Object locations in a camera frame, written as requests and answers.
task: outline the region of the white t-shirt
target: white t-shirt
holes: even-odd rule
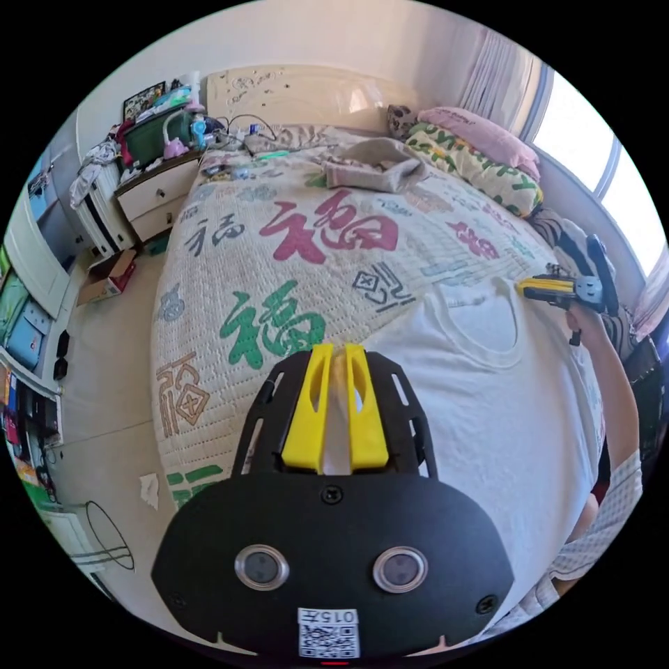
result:
[[[539,581],[597,480],[601,397],[564,312],[508,281],[436,284],[363,342],[399,363],[426,413],[439,479],[495,523],[515,581],[493,622]]]

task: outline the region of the picture frame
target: picture frame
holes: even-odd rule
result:
[[[158,98],[165,94],[166,82],[149,86],[147,89],[131,95],[123,101],[123,120],[134,118],[146,111]]]

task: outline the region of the white curtain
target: white curtain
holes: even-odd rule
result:
[[[665,244],[634,309],[639,341],[650,335],[669,311],[669,247]]]
[[[486,30],[460,106],[518,135],[528,120],[540,77],[537,57]]]

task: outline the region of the plaid shirt sleeve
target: plaid shirt sleeve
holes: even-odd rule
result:
[[[517,606],[467,643],[508,632],[554,604],[560,597],[552,580],[575,580],[586,574],[627,522],[641,497],[641,491],[641,461],[639,451],[636,451],[613,471],[597,517],[587,532],[562,547],[551,568]]]

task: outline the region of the white drawer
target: white drawer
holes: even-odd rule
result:
[[[198,160],[195,159],[170,167],[120,195],[118,202],[132,226],[137,229],[134,221],[142,214],[188,195],[197,176],[197,165]]]
[[[179,216],[185,197],[179,197],[136,218],[130,225],[141,241],[169,230]]]

